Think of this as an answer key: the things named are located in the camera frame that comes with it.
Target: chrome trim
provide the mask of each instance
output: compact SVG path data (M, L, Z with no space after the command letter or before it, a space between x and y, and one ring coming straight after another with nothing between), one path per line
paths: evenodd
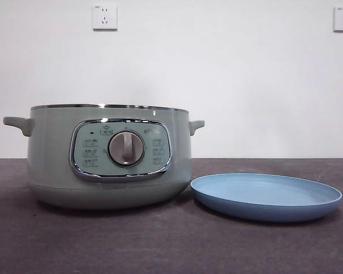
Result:
M169 144L169 159L166 162L165 166L160 168L159 170L153 171L153 172L147 172L143 174L130 174L130 175L99 175L99 174L92 174L88 173L84 170L82 170L76 163L74 159L74 152L75 152L75 141L76 137L78 134L79 129L90 123L109 123L109 122L132 122L132 123L151 123L151 124L158 124L162 126L167 135L167 141ZM81 123L77 124L75 127L73 134L71 136L71 144L70 144L70 152L69 152L69 164L73 172L75 173L76 176L79 178L86 180L86 181L91 181L91 182L99 182L99 183L108 183L108 182L125 182L129 180L145 180L145 179L150 179L153 178L157 175L161 175L165 171L167 171L170 168L170 165L172 163L172 143L170 141L170 134L169 130L167 127L160 122L157 121L151 121L151 120L143 120L143 119L129 119L129 118L102 118L102 119L92 119L92 120L85 120L82 121Z
M31 107L30 110L37 110L40 108L64 108L64 107L98 107L98 108L130 108L140 110L169 110L180 111L188 113L188 110L182 110L181 108L172 107L153 107L153 106L138 106L131 104L43 104L41 106Z

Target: pot base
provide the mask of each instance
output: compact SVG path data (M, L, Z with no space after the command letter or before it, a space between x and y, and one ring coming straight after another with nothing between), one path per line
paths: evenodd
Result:
M74 209L121 209L163 202L182 192L189 182L119 189L68 189L31 184L37 198L54 206Z

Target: pot handle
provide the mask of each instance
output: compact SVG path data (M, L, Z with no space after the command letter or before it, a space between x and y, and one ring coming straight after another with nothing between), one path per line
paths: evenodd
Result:
M194 135L194 132L200 128L205 126L204 120L198 120L198 121L190 121L189 122L189 134L190 136Z
M7 126L20 128L24 136L30 137L32 135L34 123L30 118L4 117L2 122Z

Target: silver knob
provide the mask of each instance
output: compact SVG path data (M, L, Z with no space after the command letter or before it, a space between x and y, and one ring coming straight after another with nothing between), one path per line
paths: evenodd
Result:
M140 160L143 154L143 142L135 133L123 131L111 139L108 150L117 164L129 166Z

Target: button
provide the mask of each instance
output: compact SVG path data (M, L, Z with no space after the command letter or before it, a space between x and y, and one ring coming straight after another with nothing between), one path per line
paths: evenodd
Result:
M159 146L155 146L153 147L153 155L164 155L164 150L163 147Z
M98 159L85 159L83 162L84 167L97 167Z
M98 150L93 148L91 150L84 150L82 152L82 156L84 157L98 157Z
M153 146L162 146L164 144L163 140L160 138L153 139Z
M101 127L101 135L112 135L112 134L113 134L113 130L109 126L105 125Z
M98 140L97 139L86 139L82 142L83 147L97 147Z
M164 161L162 160L162 157L154 157L153 158L153 164L162 164Z

